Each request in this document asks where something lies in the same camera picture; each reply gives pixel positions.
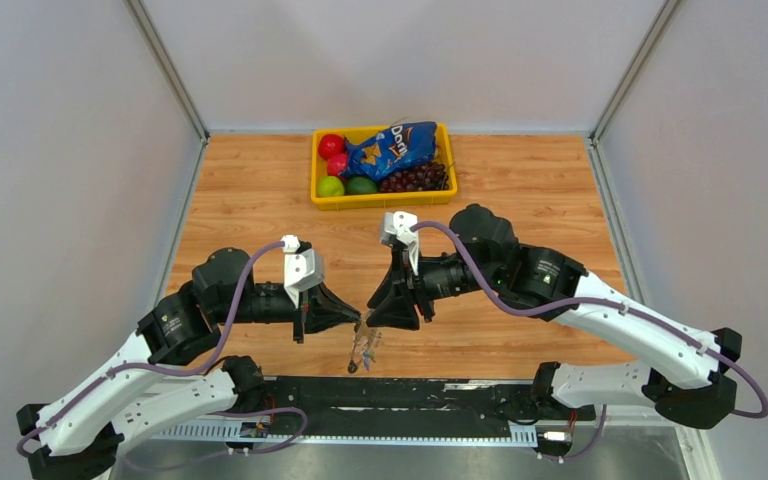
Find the silver metal key holder plate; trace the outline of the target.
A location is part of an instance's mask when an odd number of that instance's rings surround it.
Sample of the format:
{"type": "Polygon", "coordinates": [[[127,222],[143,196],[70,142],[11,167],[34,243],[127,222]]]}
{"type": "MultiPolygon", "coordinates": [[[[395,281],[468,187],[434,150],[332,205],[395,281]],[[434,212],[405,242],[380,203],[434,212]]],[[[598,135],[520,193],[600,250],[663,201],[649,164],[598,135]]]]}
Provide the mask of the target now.
{"type": "Polygon", "coordinates": [[[360,369],[369,372],[372,364],[376,363],[375,350],[381,341],[381,332],[377,327],[369,324],[372,311],[367,310],[360,317],[360,322],[355,325],[352,348],[349,354],[347,372],[354,375],[360,369]]]}

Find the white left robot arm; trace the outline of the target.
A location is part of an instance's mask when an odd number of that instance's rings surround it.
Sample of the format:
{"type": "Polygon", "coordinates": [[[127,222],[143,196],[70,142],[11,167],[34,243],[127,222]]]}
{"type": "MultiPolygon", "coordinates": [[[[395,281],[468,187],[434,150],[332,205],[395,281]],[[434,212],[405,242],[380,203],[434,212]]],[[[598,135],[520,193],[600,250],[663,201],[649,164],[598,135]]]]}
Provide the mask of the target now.
{"type": "Polygon", "coordinates": [[[136,445],[202,415],[273,415],[260,367],[223,352],[231,328],[288,323],[302,342],[361,316],[325,285],[322,258],[309,243],[287,236],[272,249],[284,257],[281,282],[254,280],[256,254],[219,249],[77,387],[20,408],[17,451],[32,477],[96,478],[136,445]]]}

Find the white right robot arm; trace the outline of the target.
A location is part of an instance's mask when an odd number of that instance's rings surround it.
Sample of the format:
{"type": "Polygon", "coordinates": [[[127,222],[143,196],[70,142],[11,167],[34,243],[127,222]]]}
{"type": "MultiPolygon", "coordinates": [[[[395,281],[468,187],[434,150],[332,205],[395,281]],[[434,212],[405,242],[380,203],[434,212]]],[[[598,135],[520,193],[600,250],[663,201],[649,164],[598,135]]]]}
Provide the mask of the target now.
{"type": "Polygon", "coordinates": [[[632,355],[607,366],[542,363],[530,393],[544,417],[597,404],[641,406],[707,430],[734,413],[742,348],[736,331],[704,331],[669,319],[561,252],[520,242],[509,220],[478,204],[442,227],[453,242],[451,254],[423,256],[423,228],[407,212],[384,216],[380,240],[392,258],[368,303],[371,327],[415,331],[432,320],[436,301],[483,291],[509,315],[571,327],[632,355]]]}

